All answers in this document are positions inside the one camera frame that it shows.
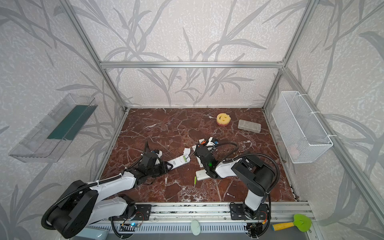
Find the white remote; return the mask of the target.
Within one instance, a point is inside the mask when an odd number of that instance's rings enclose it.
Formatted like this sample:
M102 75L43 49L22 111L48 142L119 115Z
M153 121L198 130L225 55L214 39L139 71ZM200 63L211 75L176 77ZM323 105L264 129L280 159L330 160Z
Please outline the white remote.
M206 179L209 179L209 178L210 178L210 176L207 174L206 170L196 171L196 179L197 179L197 181L202 181L202 180L206 180Z
M178 167L181 167L183 165L188 164L190 161L191 161L191 159L190 159L190 157L188 155L179 156L179 157L177 157L175 159L172 159L172 160L168 161L168 163L172 165L172 167L170 167L168 165L168 169L169 170L176 169Z
M198 154L196 153L196 148L197 148L196 145L195 145L195 146L192 146L193 154L194 154L194 156L197 158L200 168L203 168L204 166L203 166L203 164L202 164L202 162L201 162L201 159L200 159L200 157L198 156Z

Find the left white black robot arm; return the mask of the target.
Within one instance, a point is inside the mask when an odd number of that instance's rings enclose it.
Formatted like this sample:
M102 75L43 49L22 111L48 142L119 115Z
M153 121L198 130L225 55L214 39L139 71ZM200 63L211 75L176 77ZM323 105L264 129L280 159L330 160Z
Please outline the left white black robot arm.
M43 214L42 227L70 239L86 226L104 219L134 218L138 213L135 201L116 194L172 170L174 166L161 160L161 156L160 151L145 152L130 168L114 177L92 183L73 182Z

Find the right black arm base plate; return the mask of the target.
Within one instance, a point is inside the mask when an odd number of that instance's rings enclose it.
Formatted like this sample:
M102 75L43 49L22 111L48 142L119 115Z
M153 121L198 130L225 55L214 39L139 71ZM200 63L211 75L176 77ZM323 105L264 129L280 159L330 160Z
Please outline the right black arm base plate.
M229 204L231 220L267 220L269 213L268 204L260 204L257 210L252 210L247 207L245 204L236 204L231 202Z

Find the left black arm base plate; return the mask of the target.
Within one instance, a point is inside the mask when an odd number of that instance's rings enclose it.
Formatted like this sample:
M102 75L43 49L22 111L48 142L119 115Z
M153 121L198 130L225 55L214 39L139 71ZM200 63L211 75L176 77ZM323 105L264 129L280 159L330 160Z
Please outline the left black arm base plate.
M149 204L133 204L128 205L121 217L129 221L148 221L151 214L152 205Z

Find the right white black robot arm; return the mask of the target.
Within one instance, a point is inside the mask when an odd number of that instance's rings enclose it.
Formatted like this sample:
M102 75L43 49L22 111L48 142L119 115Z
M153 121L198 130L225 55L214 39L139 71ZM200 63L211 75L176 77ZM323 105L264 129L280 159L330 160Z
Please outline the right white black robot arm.
M199 159L205 173L212 179L237 177L248 188L243 203L245 214L250 219L277 185L280 169L271 157L260 153L244 153L233 159L218 162L213 155L213 147L198 146L194 155Z

